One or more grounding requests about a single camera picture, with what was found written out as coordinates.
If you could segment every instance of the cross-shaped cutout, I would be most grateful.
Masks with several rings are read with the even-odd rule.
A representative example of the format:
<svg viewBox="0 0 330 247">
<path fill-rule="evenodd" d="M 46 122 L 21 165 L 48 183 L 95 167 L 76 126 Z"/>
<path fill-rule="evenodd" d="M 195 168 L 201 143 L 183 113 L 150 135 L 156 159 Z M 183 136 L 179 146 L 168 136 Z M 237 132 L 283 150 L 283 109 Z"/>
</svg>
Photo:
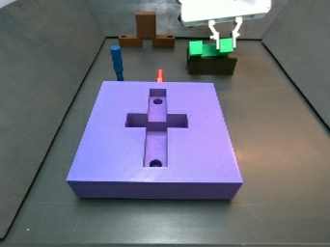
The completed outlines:
<svg viewBox="0 0 330 247">
<path fill-rule="evenodd" d="M 148 113 L 128 113 L 126 127 L 146 127 L 144 167 L 167 166 L 167 129 L 188 127 L 187 114 L 168 114 L 166 89 L 151 89 Z"/>
</svg>

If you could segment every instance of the purple foam base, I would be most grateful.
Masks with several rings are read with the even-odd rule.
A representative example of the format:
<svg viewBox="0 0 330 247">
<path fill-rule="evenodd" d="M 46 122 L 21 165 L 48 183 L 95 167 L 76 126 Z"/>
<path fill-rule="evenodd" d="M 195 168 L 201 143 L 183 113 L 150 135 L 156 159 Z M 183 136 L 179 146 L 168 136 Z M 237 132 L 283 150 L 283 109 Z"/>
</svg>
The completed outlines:
<svg viewBox="0 0 330 247">
<path fill-rule="evenodd" d="M 83 198 L 233 199 L 242 177 L 214 85 L 103 82 L 67 182 Z"/>
</svg>

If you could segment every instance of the green block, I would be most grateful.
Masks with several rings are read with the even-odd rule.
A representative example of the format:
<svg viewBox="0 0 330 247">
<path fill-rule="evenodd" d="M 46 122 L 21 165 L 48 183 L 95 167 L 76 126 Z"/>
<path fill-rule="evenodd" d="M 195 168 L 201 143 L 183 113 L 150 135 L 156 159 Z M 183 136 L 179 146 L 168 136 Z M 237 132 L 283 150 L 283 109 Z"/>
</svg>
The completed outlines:
<svg viewBox="0 0 330 247">
<path fill-rule="evenodd" d="M 215 57 L 215 56 L 221 56 L 221 52 L 219 50 L 217 50 L 217 46 L 215 43 L 206 43 L 202 46 L 202 56 L 203 57 Z"/>
<path fill-rule="evenodd" d="M 234 41 L 233 38 L 221 39 L 221 53 L 231 53 L 234 52 Z"/>
<path fill-rule="evenodd" d="M 215 42 L 203 44 L 202 41 L 190 41 L 188 59 L 191 57 L 226 57 L 234 52 L 233 38 L 219 40 L 219 50 Z"/>
<path fill-rule="evenodd" d="M 201 57 L 202 41 L 190 41 L 190 57 Z"/>
</svg>

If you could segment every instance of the gray floor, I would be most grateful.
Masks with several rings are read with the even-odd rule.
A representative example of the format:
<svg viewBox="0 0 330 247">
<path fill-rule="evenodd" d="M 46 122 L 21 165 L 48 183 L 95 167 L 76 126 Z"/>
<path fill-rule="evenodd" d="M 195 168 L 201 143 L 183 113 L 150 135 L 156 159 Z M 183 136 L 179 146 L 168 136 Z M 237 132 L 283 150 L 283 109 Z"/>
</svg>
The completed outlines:
<svg viewBox="0 0 330 247">
<path fill-rule="evenodd" d="M 215 83 L 245 185 L 227 201 L 80 200 L 66 177 L 103 80 L 108 40 L 4 243 L 330 243 L 330 138 L 259 41 L 239 41 L 234 76 L 190 76 L 187 41 L 123 50 L 126 80 Z"/>
</svg>

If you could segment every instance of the brown wooden block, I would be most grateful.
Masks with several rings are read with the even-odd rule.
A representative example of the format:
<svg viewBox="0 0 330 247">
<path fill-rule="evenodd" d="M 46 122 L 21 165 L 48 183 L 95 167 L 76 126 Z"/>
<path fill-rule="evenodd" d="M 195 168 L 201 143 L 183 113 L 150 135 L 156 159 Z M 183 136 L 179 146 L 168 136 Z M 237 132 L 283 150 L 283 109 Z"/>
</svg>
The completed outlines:
<svg viewBox="0 0 330 247">
<path fill-rule="evenodd" d="M 136 35 L 120 35 L 119 36 L 120 47 L 142 47 L 142 39 Z"/>
<path fill-rule="evenodd" d="M 156 35 L 152 39 L 152 47 L 174 48 L 175 36 L 174 35 Z"/>
<path fill-rule="evenodd" d="M 140 39 L 154 39 L 156 37 L 156 12 L 138 12 L 136 35 Z"/>
</svg>

